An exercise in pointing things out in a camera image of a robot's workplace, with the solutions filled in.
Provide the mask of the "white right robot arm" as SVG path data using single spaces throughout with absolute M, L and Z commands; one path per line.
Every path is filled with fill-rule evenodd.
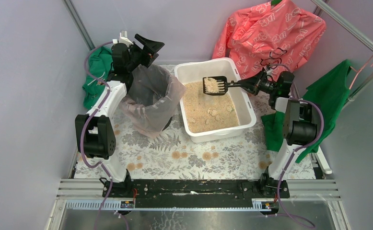
M 248 93 L 269 95 L 268 104 L 276 112 L 284 115 L 281 132 L 282 144 L 274 162 L 265 171 L 266 178 L 281 182 L 290 171 L 294 161 L 307 147 L 320 139 L 324 121 L 319 107 L 313 102 L 291 97 L 294 75 L 283 71 L 276 81 L 271 80 L 265 69 L 255 76 L 231 81 L 229 88 L 240 87 Z

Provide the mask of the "black litter scoop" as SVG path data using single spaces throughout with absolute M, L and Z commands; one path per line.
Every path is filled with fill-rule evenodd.
M 234 81 L 228 82 L 225 76 L 204 77 L 202 83 L 203 93 L 210 96 L 223 96 L 229 88 L 240 87 Z

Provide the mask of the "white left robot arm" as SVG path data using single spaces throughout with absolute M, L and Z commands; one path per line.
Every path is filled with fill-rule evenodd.
M 132 72 L 139 66 L 149 67 L 164 47 L 163 42 L 135 35 L 138 43 L 127 38 L 122 31 L 119 39 L 113 39 L 112 62 L 106 73 L 107 78 L 96 77 L 89 71 L 90 55 L 85 58 L 86 73 L 104 87 L 94 106 L 84 115 L 75 118 L 78 150 L 89 168 L 101 166 L 111 183 L 123 183 L 130 179 L 127 169 L 115 166 L 118 157 L 115 154 L 116 137 L 110 120 L 121 100 L 127 95 L 133 84 Z

